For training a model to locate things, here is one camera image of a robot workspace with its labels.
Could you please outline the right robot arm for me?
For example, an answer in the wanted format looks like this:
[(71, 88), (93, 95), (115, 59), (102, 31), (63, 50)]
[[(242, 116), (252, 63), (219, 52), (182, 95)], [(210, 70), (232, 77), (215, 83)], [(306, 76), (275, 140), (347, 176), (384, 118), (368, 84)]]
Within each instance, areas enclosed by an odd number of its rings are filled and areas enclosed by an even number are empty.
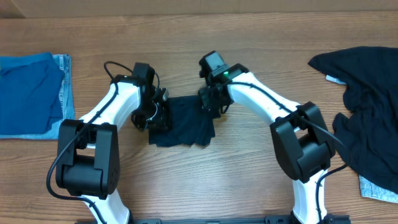
[(324, 186), (335, 147), (318, 106), (278, 95), (240, 63), (229, 66), (216, 51), (203, 56), (199, 64), (200, 77), (206, 81), (198, 92), (204, 110), (224, 114), (237, 103), (270, 127), (277, 162), (294, 188), (294, 207), (286, 221), (332, 223), (324, 204)]

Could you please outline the dark navy t-shirt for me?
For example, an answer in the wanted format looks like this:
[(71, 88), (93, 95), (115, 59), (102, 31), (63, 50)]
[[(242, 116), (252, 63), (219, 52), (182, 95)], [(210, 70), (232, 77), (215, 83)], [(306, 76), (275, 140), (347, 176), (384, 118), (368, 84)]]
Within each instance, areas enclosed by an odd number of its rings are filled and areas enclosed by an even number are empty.
[(215, 137), (213, 120), (221, 116), (218, 109), (203, 109), (197, 95), (169, 98), (168, 106), (172, 128), (167, 131), (150, 130), (149, 144), (158, 147), (209, 145)]

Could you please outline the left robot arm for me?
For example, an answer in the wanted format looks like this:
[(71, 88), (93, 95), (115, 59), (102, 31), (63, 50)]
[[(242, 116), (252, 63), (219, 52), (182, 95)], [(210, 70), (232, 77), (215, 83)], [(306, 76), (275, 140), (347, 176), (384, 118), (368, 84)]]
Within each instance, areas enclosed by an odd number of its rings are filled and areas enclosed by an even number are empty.
[(118, 132), (127, 119), (140, 131), (172, 127), (168, 90), (153, 85), (158, 79), (150, 65), (136, 63), (128, 75), (111, 77), (108, 93), (88, 114), (61, 123), (57, 157), (46, 179), (53, 197), (83, 202), (95, 223), (133, 223), (117, 191)]

